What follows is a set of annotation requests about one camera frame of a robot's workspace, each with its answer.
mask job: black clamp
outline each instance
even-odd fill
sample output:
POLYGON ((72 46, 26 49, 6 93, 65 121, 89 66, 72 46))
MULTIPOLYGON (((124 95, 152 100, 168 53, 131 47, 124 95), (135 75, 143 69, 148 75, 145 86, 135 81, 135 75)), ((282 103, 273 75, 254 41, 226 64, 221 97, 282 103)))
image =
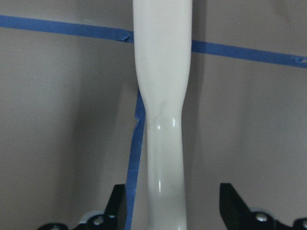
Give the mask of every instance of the black clamp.
MULTIPOLYGON (((123 230, 127 215, 126 190, 124 184, 114 186, 104 214, 95 215, 86 223, 79 224, 72 230, 123 230)), ((60 223, 49 223, 37 230, 69 230, 60 223)))
POLYGON ((307 230, 307 218, 282 224, 265 212, 252 212, 231 184, 220 186, 220 213, 228 230, 307 230))

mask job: bolt head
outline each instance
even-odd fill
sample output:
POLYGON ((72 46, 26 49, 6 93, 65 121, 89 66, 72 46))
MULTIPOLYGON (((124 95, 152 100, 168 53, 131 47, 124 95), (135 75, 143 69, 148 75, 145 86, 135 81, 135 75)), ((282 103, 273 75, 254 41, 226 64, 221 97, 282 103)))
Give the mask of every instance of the bolt head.
POLYGON ((303 224, 303 227, 307 229, 307 219, 305 219, 302 224, 303 224))
POLYGON ((266 221, 268 221, 268 216, 265 215, 264 213, 257 213, 256 214, 256 220, 258 220, 260 222, 266 222, 266 221))
POLYGON ((96 219, 94 219, 93 223, 95 225, 101 225, 104 221, 105 219, 102 216, 98 216, 96 219))

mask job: wall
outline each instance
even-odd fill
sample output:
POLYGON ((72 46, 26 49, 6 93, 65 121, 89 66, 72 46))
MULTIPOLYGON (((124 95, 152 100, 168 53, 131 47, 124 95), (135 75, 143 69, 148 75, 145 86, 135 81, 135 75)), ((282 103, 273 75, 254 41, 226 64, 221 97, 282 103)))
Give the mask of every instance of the wall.
MULTIPOLYGON (((0 15, 133 30, 132 1, 0 0, 0 15)), ((307 56, 303 0, 194 0, 193 39, 307 56)), ((73 227, 124 183, 133 44, 0 28, 1 229, 73 227)), ((192 53, 183 109, 190 230, 225 229, 220 182, 287 224, 306 216, 306 69, 192 53)), ((132 229, 146 229, 146 142, 132 229)))

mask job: blue painter's tape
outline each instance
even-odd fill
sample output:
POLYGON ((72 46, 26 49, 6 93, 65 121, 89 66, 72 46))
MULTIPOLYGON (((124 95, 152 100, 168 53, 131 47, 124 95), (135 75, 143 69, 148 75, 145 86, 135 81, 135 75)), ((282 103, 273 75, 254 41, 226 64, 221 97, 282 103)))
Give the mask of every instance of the blue painter's tape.
MULTIPOLYGON (((127 43, 134 42, 133 31, 92 25, 12 17, 6 15, 0 15, 0 27, 102 38, 115 41, 124 41, 127 43)), ((195 40, 192 41, 192 52, 298 68, 307 68, 307 57, 248 49, 237 46, 227 46, 195 40)))
POLYGON ((49 32, 64 35, 94 37, 123 42, 129 39, 129 32, 123 29, 74 23, 62 23, 5 15, 0 15, 0 27, 49 32))
POLYGON ((126 180, 127 218, 125 230, 130 230, 132 224, 133 207, 136 194, 136 186, 138 182, 143 133, 145 126, 145 108, 140 92, 138 93, 136 103, 135 118, 138 120, 138 123, 134 129, 132 136, 129 166, 126 180))
POLYGON ((212 54, 229 58, 266 62, 284 66, 307 68, 307 57, 269 51, 248 49, 236 46, 226 46, 215 43, 192 41, 192 52, 212 54))

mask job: white plastic specimen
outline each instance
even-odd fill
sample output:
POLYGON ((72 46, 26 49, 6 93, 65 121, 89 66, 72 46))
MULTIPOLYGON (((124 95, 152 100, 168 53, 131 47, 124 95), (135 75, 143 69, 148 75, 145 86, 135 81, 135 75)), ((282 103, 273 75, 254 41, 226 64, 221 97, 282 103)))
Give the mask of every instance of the white plastic specimen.
POLYGON ((192 0, 133 0, 146 110, 149 229, 186 230, 181 112, 190 69, 192 0))

